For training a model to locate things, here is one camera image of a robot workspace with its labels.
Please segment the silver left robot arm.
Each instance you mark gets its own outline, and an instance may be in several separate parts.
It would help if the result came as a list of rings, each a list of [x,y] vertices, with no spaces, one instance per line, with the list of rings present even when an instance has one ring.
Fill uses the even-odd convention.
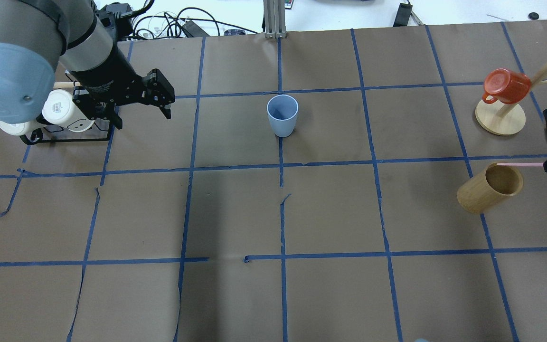
[[[67,125],[43,112],[63,65],[78,81],[70,101],[80,119],[118,129],[118,106],[140,103],[171,118],[174,87],[159,71],[139,76],[89,0],[0,0],[0,122]]]

